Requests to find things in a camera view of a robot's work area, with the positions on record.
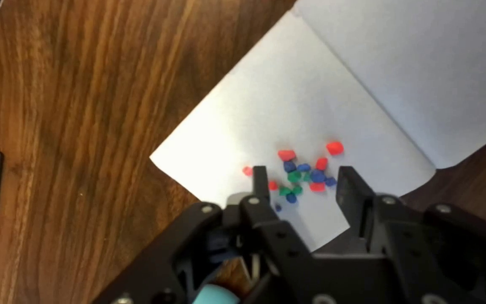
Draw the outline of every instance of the blue block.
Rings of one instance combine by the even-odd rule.
[[[310,171],[310,182],[312,182],[312,183],[323,183],[323,182],[325,182],[325,176],[323,176],[323,173],[320,173],[320,171]]]
[[[310,171],[310,166],[308,166],[308,165],[300,165],[300,166],[296,166],[296,171],[298,171],[298,173],[308,173],[308,171]]]
[[[334,188],[337,185],[337,182],[334,178],[325,178],[325,187],[327,188]]]
[[[295,205],[295,204],[296,204],[296,197],[295,197],[293,193],[288,193],[288,195],[286,195],[286,202],[291,204],[291,205]]]
[[[293,173],[293,171],[296,171],[296,168],[295,168],[293,163],[283,163],[283,171],[285,173]]]

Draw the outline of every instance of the red block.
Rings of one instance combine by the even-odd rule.
[[[283,163],[293,161],[296,158],[295,151],[278,151],[276,155]]]
[[[325,149],[329,156],[339,156],[344,153],[344,146],[339,141],[327,143]]]
[[[325,192],[325,185],[323,183],[310,183],[310,192],[312,193],[323,193]]]
[[[318,158],[313,165],[313,170],[317,171],[325,171],[327,170],[327,160],[325,158]]]
[[[244,176],[253,176],[253,168],[244,166],[244,168],[242,168],[242,175],[244,175]]]
[[[276,182],[273,182],[273,180],[269,182],[269,185],[268,185],[268,187],[269,187],[269,192],[276,192],[276,190],[278,190],[278,183],[276,183]]]

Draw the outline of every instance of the wood grain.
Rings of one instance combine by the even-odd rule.
[[[291,4],[5,0],[0,304],[91,301],[194,204],[148,155]],[[406,200],[486,217],[486,149]]]

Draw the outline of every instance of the paper sheet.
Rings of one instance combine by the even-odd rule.
[[[486,0],[298,0],[295,11],[435,168],[486,144]]]
[[[269,178],[281,180],[276,149],[295,149],[300,161],[313,163],[330,139],[342,141],[345,155],[329,160],[329,173],[350,165],[377,192],[403,195],[433,175],[327,46],[286,14],[151,161],[199,200],[224,207],[232,193],[249,192],[242,166],[266,166]],[[315,251],[347,229],[334,198],[334,192],[305,190],[296,205],[281,204],[280,217]]]

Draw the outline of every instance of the screw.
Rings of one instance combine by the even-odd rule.
[[[447,301],[437,295],[425,295],[421,304],[447,304]]]
[[[396,204],[391,197],[384,197],[384,198],[381,198],[381,202],[383,202],[384,205],[394,205],[394,204]]]
[[[259,200],[258,198],[249,198],[248,204],[249,205],[259,205]]]
[[[202,207],[202,214],[210,214],[212,207]]]
[[[317,295],[312,298],[312,304],[337,304],[329,295]]]
[[[435,207],[435,210],[443,214],[443,215],[450,214],[450,207],[447,207],[447,205],[438,205],[438,207]]]
[[[133,304],[133,301],[128,296],[121,296],[114,300],[111,304]]]

